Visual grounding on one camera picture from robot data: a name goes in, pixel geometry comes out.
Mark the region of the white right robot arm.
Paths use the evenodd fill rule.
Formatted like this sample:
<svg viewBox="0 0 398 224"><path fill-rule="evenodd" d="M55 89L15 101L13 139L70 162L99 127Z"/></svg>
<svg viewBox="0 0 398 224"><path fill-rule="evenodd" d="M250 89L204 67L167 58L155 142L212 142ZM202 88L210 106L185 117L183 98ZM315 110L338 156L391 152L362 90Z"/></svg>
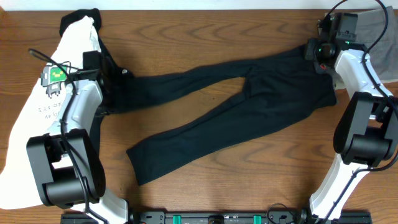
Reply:
<svg viewBox="0 0 398 224"><path fill-rule="evenodd" d="M370 223L368 214L343 207L366 175L397 162L397 98L378 78L368 48L353 39L309 39L305 59L333 68L350 101L333 136L333 163L296 223Z"/></svg>

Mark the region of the black leggings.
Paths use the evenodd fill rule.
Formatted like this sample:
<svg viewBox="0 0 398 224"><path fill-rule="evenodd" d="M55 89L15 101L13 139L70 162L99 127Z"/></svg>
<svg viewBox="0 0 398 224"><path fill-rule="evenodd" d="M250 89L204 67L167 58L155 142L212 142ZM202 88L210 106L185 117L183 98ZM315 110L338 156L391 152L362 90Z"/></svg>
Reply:
<svg viewBox="0 0 398 224"><path fill-rule="evenodd" d="M261 58L204 65L153 77L121 75L108 115L177 100L204 87L243 78L242 90L203 116L145 138L127 150L139 185L203 156L278 132L337 102L333 79L305 60L304 46Z"/></svg>

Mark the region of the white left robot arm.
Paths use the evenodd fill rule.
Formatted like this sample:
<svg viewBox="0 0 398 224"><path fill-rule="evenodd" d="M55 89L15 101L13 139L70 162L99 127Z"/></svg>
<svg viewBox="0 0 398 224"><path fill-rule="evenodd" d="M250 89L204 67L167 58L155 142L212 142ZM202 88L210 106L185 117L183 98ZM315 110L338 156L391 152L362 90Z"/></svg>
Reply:
<svg viewBox="0 0 398 224"><path fill-rule="evenodd" d="M121 75L111 57L97 51L83 53L82 68L57 63L33 51L50 68L41 76L49 88L65 86L66 97L57 120L26 145L39 198L45 206L71 209L91 222L128 223L125 200L106 187L103 166L91 139L96 112L109 103Z"/></svg>

